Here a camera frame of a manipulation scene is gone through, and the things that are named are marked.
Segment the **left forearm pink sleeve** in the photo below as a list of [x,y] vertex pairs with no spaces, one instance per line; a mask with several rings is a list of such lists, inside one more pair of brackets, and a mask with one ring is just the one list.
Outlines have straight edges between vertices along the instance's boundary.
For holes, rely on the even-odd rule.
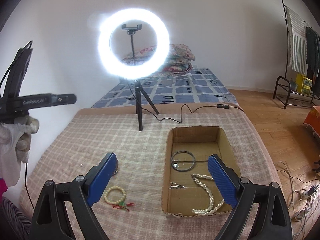
[[3,194],[7,192],[7,190],[8,190],[8,187],[6,185],[5,180],[3,178],[0,178],[0,201],[2,201]]

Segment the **left hand white glove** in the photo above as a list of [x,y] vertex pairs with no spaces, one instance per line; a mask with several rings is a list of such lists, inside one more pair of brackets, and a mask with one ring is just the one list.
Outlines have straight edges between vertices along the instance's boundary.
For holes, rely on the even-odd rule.
[[29,160],[31,135],[39,127],[39,120],[31,116],[16,118],[12,124],[1,123],[1,179],[8,187],[19,181],[21,164]]

